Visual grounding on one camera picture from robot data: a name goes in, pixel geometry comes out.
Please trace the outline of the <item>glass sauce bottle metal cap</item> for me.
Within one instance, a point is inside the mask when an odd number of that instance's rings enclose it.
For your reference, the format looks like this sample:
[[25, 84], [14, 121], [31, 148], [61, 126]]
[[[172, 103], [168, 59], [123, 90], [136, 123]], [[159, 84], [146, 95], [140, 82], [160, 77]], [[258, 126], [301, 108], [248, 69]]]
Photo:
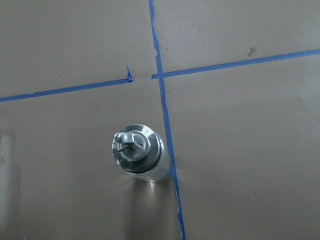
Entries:
[[159, 183], [171, 174], [167, 145], [147, 125], [132, 124], [115, 133], [112, 155], [123, 171], [142, 181]]

